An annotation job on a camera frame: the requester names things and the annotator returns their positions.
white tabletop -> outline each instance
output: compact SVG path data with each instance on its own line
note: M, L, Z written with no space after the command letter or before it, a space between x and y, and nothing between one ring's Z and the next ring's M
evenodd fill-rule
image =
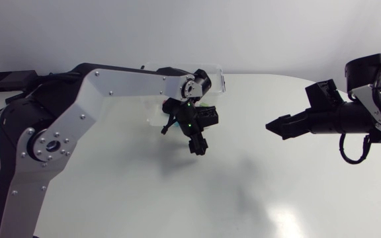
M178 128L161 135L138 98L107 99L49 185L35 235L381 237L381 144L349 165L339 135L282 139L265 124L309 107L312 82L226 75L205 156ZM349 135L356 159L364 135Z

electronic device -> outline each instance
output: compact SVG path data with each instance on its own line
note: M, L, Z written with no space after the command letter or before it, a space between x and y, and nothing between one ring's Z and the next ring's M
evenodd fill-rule
M191 153L204 155L215 106L198 107L211 87L205 71L157 71L82 63L30 80L0 117L0 237L33 237L49 182L64 170L79 139L96 122L105 97L166 95L169 126L179 123Z
M381 54L350 61L345 67L347 92L352 102L345 102L332 79L306 87L311 108L268 123L266 128L283 139L305 133L342 134L339 149L344 160L358 164L366 159L372 143L381 143ZM344 152L346 134L368 134L359 160Z

robotic arm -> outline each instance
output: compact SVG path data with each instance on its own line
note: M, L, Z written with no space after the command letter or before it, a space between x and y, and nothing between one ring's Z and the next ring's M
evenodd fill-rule
M204 127L215 107L195 102L211 87L203 70L158 71L83 63L68 73L37 77L0 117L0 237L33 237L49 182L64 170L79 139L96 122L105 97L166 95L169 126L178 122L191 153L204 155Z
M347 92L352 102L345 102L332 79L306 88L311 108L291 116L285 115L268 123L266 128L283 139L305 133L342 134L339 149L350 164L366 159L371 143L381 143L381 54L355 59L345 68ZM368 134L359 160L349 159L344 152L346 134Z

white wall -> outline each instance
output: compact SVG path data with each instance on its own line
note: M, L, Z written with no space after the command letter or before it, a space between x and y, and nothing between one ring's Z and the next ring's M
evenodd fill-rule
M0 0L0 71L202 62L345 90L345 64L379 52L381 0Z

black box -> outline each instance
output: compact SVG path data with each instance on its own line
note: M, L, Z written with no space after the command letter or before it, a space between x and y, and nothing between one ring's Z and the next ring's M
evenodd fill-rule
M0 92L23 91L37 76L35 70L0 72Z

